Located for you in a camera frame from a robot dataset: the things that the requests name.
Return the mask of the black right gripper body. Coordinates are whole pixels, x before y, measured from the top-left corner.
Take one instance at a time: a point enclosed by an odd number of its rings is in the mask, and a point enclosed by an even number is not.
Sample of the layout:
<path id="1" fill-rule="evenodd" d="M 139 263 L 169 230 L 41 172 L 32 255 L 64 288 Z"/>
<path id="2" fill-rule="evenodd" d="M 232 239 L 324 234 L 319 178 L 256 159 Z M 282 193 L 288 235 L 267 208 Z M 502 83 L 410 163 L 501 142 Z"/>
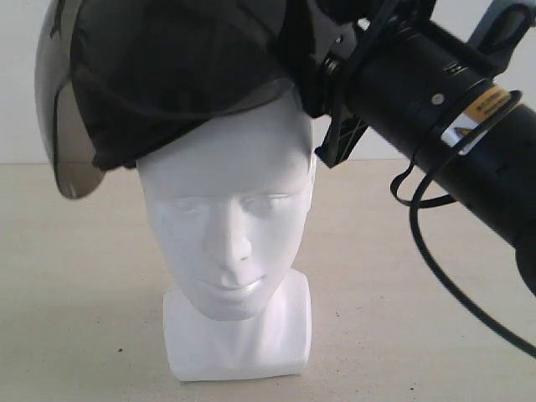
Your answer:
<path id="1" fill-rule="evenodd" d="M 374 1 L 363 15 L 369 21 L 366 29 L 358 26 L 359 18 L 353 21 L 353 32 L 358 42 L 349 58 L 339 64 L 331 57 L 326 58 L 323 74 L 332 81 L 328 110 L 331 123 L 315 153 L 327 167 L 334 168 L 346 161 L 368 128 L 347 105 L 348 98 L 352 96 L 352 81 L 363 69 L 366 59 L 402 26 L 420 18 L 429 19 L 435 5 L 434 1 Z"/>

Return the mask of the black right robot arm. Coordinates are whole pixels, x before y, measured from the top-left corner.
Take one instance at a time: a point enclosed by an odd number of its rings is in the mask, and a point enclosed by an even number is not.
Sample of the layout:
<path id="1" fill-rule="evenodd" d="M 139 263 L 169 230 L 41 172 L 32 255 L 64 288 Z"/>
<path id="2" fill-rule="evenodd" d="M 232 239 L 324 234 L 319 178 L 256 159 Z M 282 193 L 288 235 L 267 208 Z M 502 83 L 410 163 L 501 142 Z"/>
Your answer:
<path id="1" fill-rule="evenodd" d="M 494 1 L 467 41 L 432 20 L 432 1 L 291 1 L 286 14 L 304 56 L 301 92 L 328 115 L 317 155 L 345 161 L 373 128 L 439 184 L 410 212 L 458 202 L 509 244 L 535 286 L 535 112 L 497 82 L 535 25 L 532 1 Z"/>

